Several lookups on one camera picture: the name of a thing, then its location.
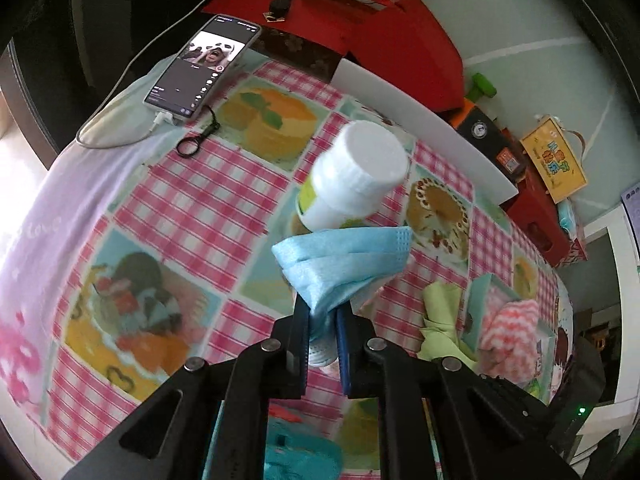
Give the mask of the light green cloth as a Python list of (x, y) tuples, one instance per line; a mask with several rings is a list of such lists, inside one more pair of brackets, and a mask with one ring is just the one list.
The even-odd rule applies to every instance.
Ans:
[(461, 296), (462, 289), (454, 283), (434, 281), (423, 289), (425, 316), (420, 329), (423, 341), (416, 354), (419, 359), (433, 361), (451, 356), (471, 370), (476, 369), (477, 362), (470, 357), (468, 347), (458, 337)]

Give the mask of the pink white zigzag towel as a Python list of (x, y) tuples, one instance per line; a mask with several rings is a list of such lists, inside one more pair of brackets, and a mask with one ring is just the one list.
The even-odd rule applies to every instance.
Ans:
[(480, 334), (480, 371), (517, 384), (536, 373), (539, 306), (535, 300), (505, 304)]

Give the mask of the blue face mask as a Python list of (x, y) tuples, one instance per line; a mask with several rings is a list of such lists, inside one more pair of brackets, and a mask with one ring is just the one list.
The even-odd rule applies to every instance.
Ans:
[(340, 304), (405, 270), (411, 239), (408, 226), (324, 230), (288, 237), (271, 252), (321, 323)]

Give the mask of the teal plastic toy case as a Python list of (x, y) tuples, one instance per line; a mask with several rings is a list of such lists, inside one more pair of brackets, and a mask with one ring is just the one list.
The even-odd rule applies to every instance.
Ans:
[(338, 479), (341, 448), (308, 425), (296, 411), (269, 405), (265, 479)]

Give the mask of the red patterned gift box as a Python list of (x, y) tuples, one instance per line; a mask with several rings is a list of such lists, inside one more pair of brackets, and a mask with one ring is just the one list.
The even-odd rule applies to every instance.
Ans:
[(577, 226), (577, 234), (574, 240), (570, 241), (570, 249), (567, 254), (556, 264), (556, 268), (562, 268), (563, 266), (571, 266), (572, 264), (587, 261), (587, 247), (585, 232), (583, 226)]

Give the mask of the teal shallow cardboard tray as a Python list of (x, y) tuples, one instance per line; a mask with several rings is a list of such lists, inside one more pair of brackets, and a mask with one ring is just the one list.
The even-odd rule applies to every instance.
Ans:
[(510, 380), (541, 402), (550, 401), (555, 334), (535, 300), (520, 298), (494, 274), (476, 278), (461, 342), (480, 374)]

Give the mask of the checkered cake pattern tablecloth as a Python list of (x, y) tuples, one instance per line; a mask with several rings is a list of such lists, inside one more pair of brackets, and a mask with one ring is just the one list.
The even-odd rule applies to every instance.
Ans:
[(1, 381), (52, 446), (61, 477), (189, 356), (219, 362), (267, 337), (293, 307), (271, 247), (302, 229), (296, 200), (337, 133), (367, 120), (396, 133), (406, 180), (370, 218), (413, 228), (408, 268), (363, 314), (420, 350), (423, 289), (462, 289), (490, 273), (536, 300), (555, 334), (551, 396), (572, 347), (573, 309), (544, 257), (513, 220), (446, 158), (353, 96), (298, 70), (248, 56), (213, 100), (220, 130), (190, 159), (179, 129), (144, 136), (145, 76), (117, 100), (128, 127), (104, 148), (66, 148), (52, 166), (1, 275)]

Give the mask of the blue wet wipes pack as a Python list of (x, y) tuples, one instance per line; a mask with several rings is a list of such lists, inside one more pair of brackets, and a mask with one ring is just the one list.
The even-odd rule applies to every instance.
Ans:
[(561, 200), (557, 205), (559, 225), (561, 229), (567, 234), (570, 240), (576, 240), (577, 238), (577, 221), (575, 217), (575, 211), (572, 202), (566, 198)]

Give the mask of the purple perforated basket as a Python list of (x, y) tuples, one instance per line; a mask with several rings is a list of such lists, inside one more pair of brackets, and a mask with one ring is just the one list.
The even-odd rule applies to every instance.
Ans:
[(620, 196), (635, 236), (640, 233), (640, 183), (631, 185)]

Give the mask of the white bottle green label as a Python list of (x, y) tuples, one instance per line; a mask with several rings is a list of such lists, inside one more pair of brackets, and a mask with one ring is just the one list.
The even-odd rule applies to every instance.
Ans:
[(408, 154), (397, 136), (374, 122), (350, 122), (316, 158), (300, 187), (299, 221), (310, 232), (352, 226), (375, 214), (408, 170)]

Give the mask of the wooden window gift box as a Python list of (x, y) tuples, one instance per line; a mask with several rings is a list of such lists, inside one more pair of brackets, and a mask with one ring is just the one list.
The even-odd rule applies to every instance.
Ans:
[[(579, 141), (582, 148), (580, 155), (576, 155), (570, 147), (565, 137), (567, 133)], [(544, 115), (537, 120), (536, 127), (521, 138), (520, 143), (538, 171), (553, 203), (561, 203), (588, 185), (582, 168), (586, 141), (579, 132), (566, 130), (556, 118)]]

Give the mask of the white foam board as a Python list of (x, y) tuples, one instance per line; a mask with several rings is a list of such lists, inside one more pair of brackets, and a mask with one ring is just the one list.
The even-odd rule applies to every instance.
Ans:
[(518, 188), (469, 141), (386, 80), (342, 58), (330, 85), (397, 122), (451, 162), (495, 204), (501, 205), (518, 195)]

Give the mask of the black box with qr code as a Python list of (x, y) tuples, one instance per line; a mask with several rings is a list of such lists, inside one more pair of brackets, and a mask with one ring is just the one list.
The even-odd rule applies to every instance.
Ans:
[(475, 103), (464, 100), (460, 110), (449, 118), (449, 123), (512, 183), (517, 184), (525, 176), (526, 163), (522, 153)]

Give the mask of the green dumbbell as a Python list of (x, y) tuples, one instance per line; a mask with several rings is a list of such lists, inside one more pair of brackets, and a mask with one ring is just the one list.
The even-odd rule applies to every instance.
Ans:
[(492, 99), (496, 96), (497, 89), (483, 74), (475, 73), (471, 82), (471, 88), (465, 95), (468, 101), (476, 103), (481, 98)]

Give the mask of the smartphone with lit screen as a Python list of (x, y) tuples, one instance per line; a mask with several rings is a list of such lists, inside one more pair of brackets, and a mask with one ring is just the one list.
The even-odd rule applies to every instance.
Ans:
[(214, 15), (171, 60), (143, 103), (177, 122), (194, 118), (224, 74), (261, 33), (258, 24), (244, 18)]

